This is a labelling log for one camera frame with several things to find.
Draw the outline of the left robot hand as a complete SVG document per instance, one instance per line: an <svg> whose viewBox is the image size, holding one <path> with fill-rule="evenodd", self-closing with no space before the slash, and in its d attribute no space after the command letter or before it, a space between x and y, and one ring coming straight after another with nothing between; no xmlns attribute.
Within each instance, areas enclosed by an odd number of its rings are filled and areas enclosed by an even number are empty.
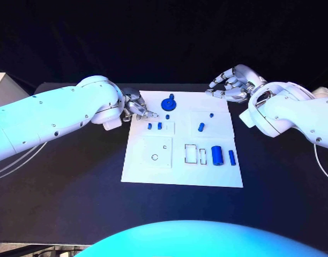
<svg viewBox="0 0 328 257"><path fill-rule="evenodd" d="M133 114L136 114L136 119L142 118L157 118L159 115L149 111L144 99L140 95L140 91L133 88L123 89L124 95L124 118L123 121L129 122L131 120Z"/></svg>

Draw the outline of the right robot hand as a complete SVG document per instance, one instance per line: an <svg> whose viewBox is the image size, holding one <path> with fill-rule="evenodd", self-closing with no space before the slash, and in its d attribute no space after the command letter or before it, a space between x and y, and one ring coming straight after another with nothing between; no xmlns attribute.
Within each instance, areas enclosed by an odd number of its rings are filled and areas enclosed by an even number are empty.
<svg viewBox="0 0 328 257"><path fill-rule="evenodd" d="M215 77L205 94L228 102L243 103L266 83L258 73L238 64Z"/></svg>

